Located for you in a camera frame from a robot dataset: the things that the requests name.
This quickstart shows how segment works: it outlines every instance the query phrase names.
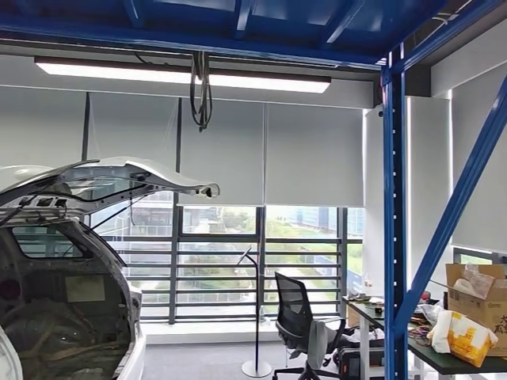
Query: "blue ceiling panel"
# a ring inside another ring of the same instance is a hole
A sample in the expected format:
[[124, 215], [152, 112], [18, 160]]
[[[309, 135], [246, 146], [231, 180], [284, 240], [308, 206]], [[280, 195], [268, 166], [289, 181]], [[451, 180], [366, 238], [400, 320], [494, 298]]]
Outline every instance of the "blue ceiling panel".
[[0, 30], [97, 44], [376, 62], [446, 0], [3, 0]]

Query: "car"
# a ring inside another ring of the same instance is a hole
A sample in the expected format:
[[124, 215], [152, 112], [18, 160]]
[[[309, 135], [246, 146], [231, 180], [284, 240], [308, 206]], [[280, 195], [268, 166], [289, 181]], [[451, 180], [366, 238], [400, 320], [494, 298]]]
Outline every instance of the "car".
[[107, 218], [88, 226], [85, 216], [160, 191], [219, 194], [217, 184], [138, 158], [8, 166], [0, 168], [0, 188], [0, 378], [6, 380], [141, 379], [142, 293], [94, 231]]

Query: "chair backrest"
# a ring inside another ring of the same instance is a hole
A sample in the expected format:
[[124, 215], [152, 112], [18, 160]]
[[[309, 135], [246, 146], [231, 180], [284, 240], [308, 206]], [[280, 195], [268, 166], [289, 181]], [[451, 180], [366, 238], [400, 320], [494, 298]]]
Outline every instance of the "chair backrest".
[[314, 315], [305, 284], [278, 272], [274, 277], [280, 300], [278, 324], [292, 335], [308, 339]]

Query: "lamp base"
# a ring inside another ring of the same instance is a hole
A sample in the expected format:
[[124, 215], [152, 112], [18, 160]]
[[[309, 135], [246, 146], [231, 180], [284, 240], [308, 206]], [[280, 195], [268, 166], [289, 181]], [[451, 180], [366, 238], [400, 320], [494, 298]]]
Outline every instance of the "lamp base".
[[258, 368], [255, 370], [255, 361], [250, 360], [243, 363], [241, 367], [241, 371], [249, 378], [265, 378], [271, 374], [271, 368], [266, 362], [259, 362]]

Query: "table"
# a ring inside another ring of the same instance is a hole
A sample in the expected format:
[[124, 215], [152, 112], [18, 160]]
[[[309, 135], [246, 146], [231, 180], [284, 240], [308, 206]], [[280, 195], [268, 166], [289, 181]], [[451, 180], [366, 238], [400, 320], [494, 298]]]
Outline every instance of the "table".
[[[348, 301], [347, 297], [343, 297], [343, 302], [360, 315], [361, 380], [369, 380], [372, 376], [382, 376], [383, 369], [369, 367], [368, 332], [370, 325], [383, 330], [384, 318], [376, 316], [373, 306], [365, 303]], [[416, 370], [411, 371], [416, 375], [416, 380], [424, 378], [424, 374], [421, 371], [422, 366], [420, 361], [437, 371], [440, 380], [450, 379], [455, 374], [497, 374], [507, 371], [507, 360], [502, 358], [487, 357], [481, 368], [476, 368], [450, 354], [439, 354], [431, 347], [422, 346], [410, 337], [408, 338], [408, 349], [416, 358], [415, 363]]]

